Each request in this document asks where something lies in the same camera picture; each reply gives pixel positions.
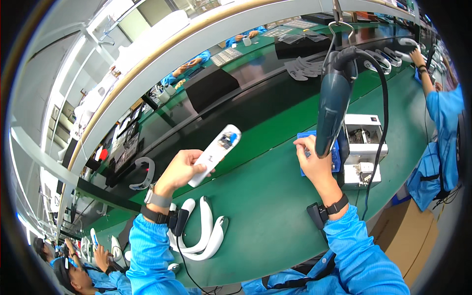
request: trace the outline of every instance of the cardboard box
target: cardboard box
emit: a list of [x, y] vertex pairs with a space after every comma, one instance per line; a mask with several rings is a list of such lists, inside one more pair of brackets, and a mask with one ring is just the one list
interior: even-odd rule
[[371, 231], [374, 244], [400, 269], [407, 286], [411, 286], [423, 269], [438, 237], [433, 213], [420, 211], [410, 199], [385, 209]]

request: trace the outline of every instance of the overhead shelf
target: overhead shelf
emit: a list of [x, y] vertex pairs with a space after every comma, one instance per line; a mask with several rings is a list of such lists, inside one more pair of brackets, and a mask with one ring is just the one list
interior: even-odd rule
[[[380, 0], [339, 0], [343, 11], [378, 12], [415, 21], [407, 11]], [[85, 128], [68, 170], [82, 171], [106, 132], [136, 99], [186, 60], [240, 32], [281, 19], [332, 11], [332, 0], [236, 1], [212, 9], [190, 21], [184, 29], [163, 42], [130, 70], [103, 100]], [[73, 187], [65, 185], [58, 220], [62, 220]]]

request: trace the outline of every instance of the blue plastic tray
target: blue plastic tray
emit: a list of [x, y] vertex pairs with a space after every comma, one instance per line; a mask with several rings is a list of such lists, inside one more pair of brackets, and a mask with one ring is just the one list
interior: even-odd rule
[[[316, 136], [316, 130], [297, 133], [296, 138], [309, 137], [310, 135]], [[341, 158], [339, 157], [339, 144], [337, 144], [337, 140], [334, 142], [333, 148], [331, 149], [331, 161], [334, 164], [334, 169], [332, 169], [331, 172], [338, 173], [341, 169]], [[300, 172], [302, 176], [305, 176], [302, 168], [300, 168]]]

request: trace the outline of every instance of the white cup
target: white cup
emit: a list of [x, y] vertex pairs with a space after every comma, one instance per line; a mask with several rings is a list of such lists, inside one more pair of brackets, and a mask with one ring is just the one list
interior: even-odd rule
[[249, 46], [252, 44], [251, 39], [249, 39], [249, 37], [243, 38], [243, 43], [244, 43], [244, 46]]

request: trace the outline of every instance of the packaging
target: packaging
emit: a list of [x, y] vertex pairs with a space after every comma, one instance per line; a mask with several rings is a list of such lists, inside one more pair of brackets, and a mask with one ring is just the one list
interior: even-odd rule
[[420, 211], [413, 199], [385, 209], [371, 231], [374, 244], [400, 269], [411, 287], [431, 254], [438, 228], [433, 213]]

